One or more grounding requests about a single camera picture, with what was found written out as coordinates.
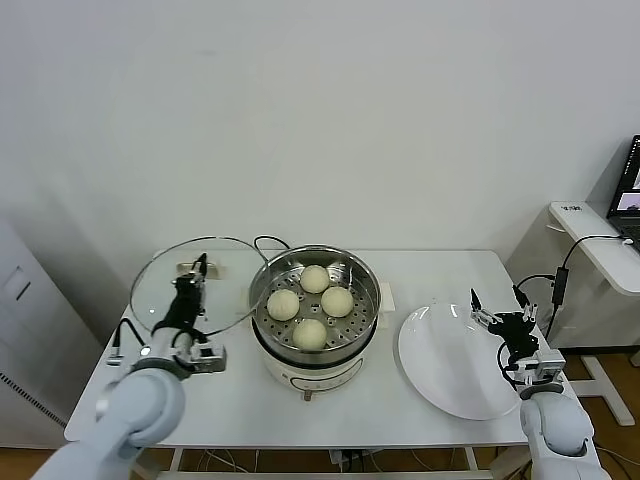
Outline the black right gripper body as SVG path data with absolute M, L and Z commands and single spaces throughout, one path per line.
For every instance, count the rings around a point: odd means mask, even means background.
M 491 325 L 491 333 L 503 339 L 510 359 L 531 357 L 538 350 L 538 340 L 532 334 L 535 322 L 526 320 L 523 312 L 496 313 L 495 316 L 498 321 Z

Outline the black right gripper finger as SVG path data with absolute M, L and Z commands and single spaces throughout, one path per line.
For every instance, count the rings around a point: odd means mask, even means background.
M 516 301 L 520 305 L 523 311 L 523 319 L 525 322 L 529 322 L 532 324 L 536 323 L 538 305 L 536 303 L 532 303 L 528 296 L 521 290 L 521 288 L 517 285 L 512 286 L 514 296 Z
M 496 314 L 491 313 L 482 307 L 479 297 L 473 288 L 470 289 L 470 294 L 472 319 L 482 326 L 490 326 L 501 322 L 501 319 Z

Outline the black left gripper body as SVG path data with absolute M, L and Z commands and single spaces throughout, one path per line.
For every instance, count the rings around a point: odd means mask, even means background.
M 193 332 L 197 317 L 203 312 L 205 281 L 187 286 L 174 286 L 176 292 L 164 318 L 158 322 L 151 334 L 158 330 L 173 328 L 183 332 Z

